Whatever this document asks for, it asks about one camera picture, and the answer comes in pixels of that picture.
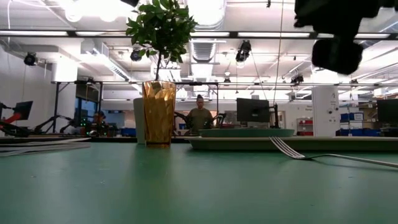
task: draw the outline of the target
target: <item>ceiling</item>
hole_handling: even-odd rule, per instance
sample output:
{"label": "ceiling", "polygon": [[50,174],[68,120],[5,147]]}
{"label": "ceiling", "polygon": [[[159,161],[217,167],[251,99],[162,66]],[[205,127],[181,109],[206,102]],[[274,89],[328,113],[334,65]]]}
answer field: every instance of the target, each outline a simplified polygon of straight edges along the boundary
{"label": "ceiling", "polygon": [[[118,0],[101,0],[101,2],[118,2]],[[273,31],[273,32],[306,32],[312,31],[310,27],[304,29],[294,28],[294,0],[272,1],[271,7],[266,8],[266,0],[227,0],[224,22],[220,30],[227,31]],[[104,22],[96,15],[83,16],[78,22],[70,22],[65,17],[65,11],[58,6],[57,0],[0,0],[0,28],[8,29],[36,29],[36,30],[124,30],[126,29],[126,14],[121,13],[113,22]],[[101,4],[93,4],[91,11],[102,12]],[[360,32],[379,32],[387,26],[398,21],[398,15],[390,9],[381,9],[375,19],[364,19],[359,29]],[[252,45],[252,54],[245,61],[243,68],[237,68],[234,57],[242,39],[218,39],[216,45],[215,59],[212,63],[211,77],[208,81],[223,82],[226,78],[225,72],[229,72],[232,82],[252,83],[262,81],[263,83],[290,82],[296,73],[304,76],[305,82],[310,79],[311,63],[310,57],[314,40],[271,40],[271,39],[249,39]],[[90,60],[87,55],[81,54],[80,43],[83,39],[71,38],[12,38],[11,42],[18,44],[45,44],[56,45],[68,51],[80,61],[79,75],[92,76],[97,80],[120,81],[110,69],[102,63]],[[109,47],[109,57],[123,70],[128,72],[132,80],[150,80],[151,66],[153,63],[149,58],[143,57],[139,62],[133,62],[129,56],[132,46],[129,39],[96,39]],[[398,41],[381,41],[367,48],[363,54],[360,68],[349,77],[339,76],[339,82],[347,83],[353,78],[365,77],[363,82],[373,83],[380,80],[391,80],[396,75],[395,70],[388,70],[374,75],[371,81],[364,74],[372,74],[386,66],[396,63]],[[183,55],[183,64],[180,76],[184,81],[193,80],[192,76],[192,48],[187,46],[188,54]],[[235,89],[236,86],[224,86],[221,88]],[[108,90],[133,90],[131,86],[107,86]],[[260,86],[240,85],[240,90],[261,90]]]}

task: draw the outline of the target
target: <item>green table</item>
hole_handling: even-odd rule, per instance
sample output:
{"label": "green table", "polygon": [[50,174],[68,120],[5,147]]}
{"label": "green table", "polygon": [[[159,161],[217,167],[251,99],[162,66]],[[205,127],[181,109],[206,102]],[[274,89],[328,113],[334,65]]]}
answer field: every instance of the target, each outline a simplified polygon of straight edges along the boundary
{"label": "green table", "polygon": [[0,158],[0,177],[4,224],[397,223],[398,170],[334,158],[93,143]]}

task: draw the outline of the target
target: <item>computer monitor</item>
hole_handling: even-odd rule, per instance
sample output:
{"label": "computer monitor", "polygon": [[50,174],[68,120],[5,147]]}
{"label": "computer monitor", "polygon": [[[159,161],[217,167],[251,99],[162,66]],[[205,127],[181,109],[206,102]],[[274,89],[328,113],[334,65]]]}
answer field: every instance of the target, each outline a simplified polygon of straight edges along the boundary
{"label": "computer monitor", "polygon": [[380,122],[398,123],[398,99],[378,100],[377,117]]}
{"label": "computer monitor", "polygon": [[21,102],[17,103],[14,108],[14,114],[19,113],[21,117],[18,119],[19,121],[29,119],[30,110],[32,109],[33,101]]}
{"label": "computer monitor", "polygon": [[268,100],[236,99],[237,120],[244,122],[269,122]]}

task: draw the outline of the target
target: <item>fork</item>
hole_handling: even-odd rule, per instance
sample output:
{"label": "fork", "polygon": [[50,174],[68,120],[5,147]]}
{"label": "fork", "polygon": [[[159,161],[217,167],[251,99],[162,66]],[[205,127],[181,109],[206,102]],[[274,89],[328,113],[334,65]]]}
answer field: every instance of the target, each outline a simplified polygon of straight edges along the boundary
{"label": "fork", "polygon": [[382,162],[382,161],[375,161],[375,160],[370,160],[370,159],[361,159],[357,157],[351,157],[351,156],[342,156],[342,155],[336,155],[336,154],[322,154],[322,155],[317,155],[317,156],[304,156],[298,152],[296,152],[294,149],[292,149],[290,146],[288,146],[283,140],[281,140],[278,137],[270,137],[269,138],[274,145],[281,150],[286,156],[289,156],[293,159],[301,159],[301,160],[311,160],[314,158],[318,157],[336,157],[340,159],[348,159],[351,161],[358,161],[358,162],[366,162],[370,164],[377,164],[377,165],[382,165],[382,166],[389,166],[389,167],[395,167],[398,168],[398,164],[391,163],[391,162]]}

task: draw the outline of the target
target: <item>person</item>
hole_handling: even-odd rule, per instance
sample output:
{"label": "person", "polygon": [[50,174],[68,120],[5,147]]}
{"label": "person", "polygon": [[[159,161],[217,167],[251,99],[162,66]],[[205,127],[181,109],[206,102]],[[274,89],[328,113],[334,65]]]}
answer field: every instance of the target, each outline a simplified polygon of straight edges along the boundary
{"label": "person", "polygon": [[205,123],[212,121],[213,117],[210,111],[204,108],[205,102],[201,95],[197,96],[197,108],[192,109],[187,118],[192,123],[191,134],[198,134],[199,130],[205,127]]}

